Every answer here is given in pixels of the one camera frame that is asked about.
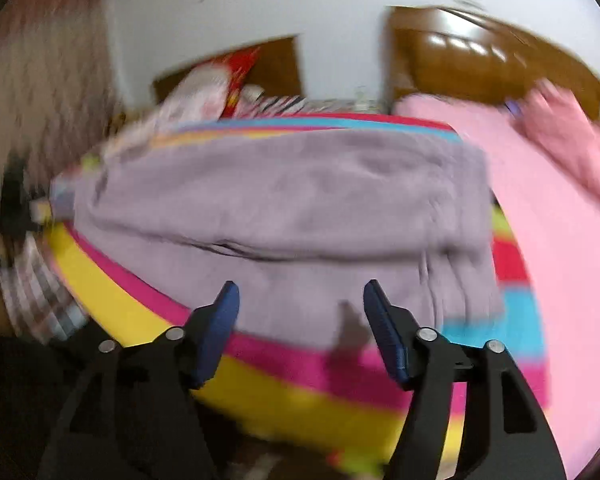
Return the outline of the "lilac knit pants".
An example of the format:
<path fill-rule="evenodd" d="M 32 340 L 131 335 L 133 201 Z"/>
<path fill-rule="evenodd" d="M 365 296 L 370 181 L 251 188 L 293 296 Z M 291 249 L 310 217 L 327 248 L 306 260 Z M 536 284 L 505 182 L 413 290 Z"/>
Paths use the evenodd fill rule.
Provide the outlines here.
<path fill-rule="evenodd" d="M 373 280 L 425 326 L 503 311 L 486 159 L 434 134 L 301 131 L 123 155 L 76 181 L 73 224 L 185 307 L 236 283 L 238 330 L 295 346 L 367 344 Z"/>

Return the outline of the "plaid trouser leg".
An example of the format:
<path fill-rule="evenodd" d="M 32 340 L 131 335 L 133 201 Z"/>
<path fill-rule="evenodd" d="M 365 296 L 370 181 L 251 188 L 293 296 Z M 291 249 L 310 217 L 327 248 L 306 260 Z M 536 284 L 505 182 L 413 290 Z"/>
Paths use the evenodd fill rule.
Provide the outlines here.
<path fill-rule="evenodd" d="M 40 344 L 66 341 L 90 319 L 28 233 L 11 266 L 0 266 L 0 286 L 15 334 Z"/>

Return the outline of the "pink bed sheet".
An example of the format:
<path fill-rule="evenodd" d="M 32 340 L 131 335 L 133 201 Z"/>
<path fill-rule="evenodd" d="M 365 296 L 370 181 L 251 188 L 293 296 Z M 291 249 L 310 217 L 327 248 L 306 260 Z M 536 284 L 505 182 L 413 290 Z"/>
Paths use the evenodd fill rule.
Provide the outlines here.
<path fill-rule="evenodd" d="M 550 358 L 550 426 L 568 477 L 600 479 L 600 204 L 507 110 L 416 94 L 393 114 L 450 125 L 488 156 L 534 285 Z"/>

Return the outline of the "floral pink white quilt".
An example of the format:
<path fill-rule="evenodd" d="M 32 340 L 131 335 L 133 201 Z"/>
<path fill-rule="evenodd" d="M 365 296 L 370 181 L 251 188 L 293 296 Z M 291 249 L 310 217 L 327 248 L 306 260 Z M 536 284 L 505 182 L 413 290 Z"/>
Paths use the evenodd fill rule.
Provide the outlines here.
<path fill-rule="evenodd" d="M 142 148 L 156 136 L 173 131 L 181 122 L 215 122 L 224 108 L 232 72 L 226 64 L 194 68 L 145 118 L 125 126 L 99 150 L 103 159 Z"/>

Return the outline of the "small purple item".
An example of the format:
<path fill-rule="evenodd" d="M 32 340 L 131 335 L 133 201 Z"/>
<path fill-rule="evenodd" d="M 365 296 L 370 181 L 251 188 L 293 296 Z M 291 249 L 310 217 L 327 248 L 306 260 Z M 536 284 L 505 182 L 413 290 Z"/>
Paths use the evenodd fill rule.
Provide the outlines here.
<path fill-rule="evenodd" d="M 521 113 L 520 104 L 516 100 L 507 100 L 505 102 L 505 107 L 513 116 L 519 116 Z"/>

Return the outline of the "patterned beige curtain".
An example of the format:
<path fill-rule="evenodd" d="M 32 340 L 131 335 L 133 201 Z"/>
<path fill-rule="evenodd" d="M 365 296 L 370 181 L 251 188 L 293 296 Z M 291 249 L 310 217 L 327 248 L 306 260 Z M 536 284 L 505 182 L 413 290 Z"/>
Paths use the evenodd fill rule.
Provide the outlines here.
<path fill-rule="evenodd" d="M 0 195 L 10 153 L 44 190 L 121 108 L 105 0 L 7 0 L 0 12 Z"/>

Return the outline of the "checkered red white cloth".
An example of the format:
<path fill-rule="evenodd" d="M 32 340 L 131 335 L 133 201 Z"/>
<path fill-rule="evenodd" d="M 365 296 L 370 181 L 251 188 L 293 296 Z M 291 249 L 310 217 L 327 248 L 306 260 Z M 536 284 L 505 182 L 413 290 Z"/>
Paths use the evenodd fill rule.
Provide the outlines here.
<path fill-rule="evenodd" d="M 259 96 L 253 101 L 241 99 L 234 116 L 256 118 L 295 115 L 305 107 L 306 99 L 302 96 Z"/>

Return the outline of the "floral covered nightstand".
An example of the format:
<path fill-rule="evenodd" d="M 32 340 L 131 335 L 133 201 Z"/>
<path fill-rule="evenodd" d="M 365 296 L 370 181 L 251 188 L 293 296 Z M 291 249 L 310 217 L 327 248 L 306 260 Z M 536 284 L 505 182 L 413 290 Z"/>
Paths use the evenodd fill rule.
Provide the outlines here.
<path fill-rule="evenodd" d="M 387 104 L 369 98 L 307 100 L 301 111 L 306 114 L 390 114 Z"/>

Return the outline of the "red embroidered pillow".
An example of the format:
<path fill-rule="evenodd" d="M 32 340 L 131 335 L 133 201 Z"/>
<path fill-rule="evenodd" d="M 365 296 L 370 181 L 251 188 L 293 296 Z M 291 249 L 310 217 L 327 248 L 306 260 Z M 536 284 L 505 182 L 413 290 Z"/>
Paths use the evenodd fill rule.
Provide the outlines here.
<path fill-rule="evenodd" d="M 223 65 L 230 71 L 230 81 L 228 82 L 222 118 L 230 118 L 234 115 L 242 87 L 253 66 L 256 65 L 259 53 L 259 47 L 249 47 L 222 54 L 210 60 L 211 64 Z"/>

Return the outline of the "dark brown flat headboard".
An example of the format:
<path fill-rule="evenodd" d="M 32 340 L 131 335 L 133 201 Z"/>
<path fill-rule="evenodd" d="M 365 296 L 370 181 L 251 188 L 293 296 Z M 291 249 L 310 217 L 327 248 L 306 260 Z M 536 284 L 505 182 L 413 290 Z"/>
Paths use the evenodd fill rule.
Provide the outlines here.
<path fill-rule="evenodd" d="M 258 44 L 242 44 L 224 52 L 196 58 L 157 76 L 152 82 L 152 91 L 156 101 L 162 103 L 196 66 L 232 56 L 240 51 L 256 49 L 257 59 L 245 83 L 261 87 L 266 96 L 303 96 L 298 40 L 298 35 L 270 38 Z"/>

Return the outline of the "glossy brown wooden headboard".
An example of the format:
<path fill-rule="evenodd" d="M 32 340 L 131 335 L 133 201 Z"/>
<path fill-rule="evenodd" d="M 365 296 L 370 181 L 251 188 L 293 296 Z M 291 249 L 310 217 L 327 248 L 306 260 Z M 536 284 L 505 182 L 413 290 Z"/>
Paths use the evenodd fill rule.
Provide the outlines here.
<path fill-rule="evenodd" d="M 391 103 L 423 93 L 502 105 L 547 79 L 600 119 L 600 77 L 577 55 L 514 25 L 445 6 L 393 6 L 386 39 Z"/>

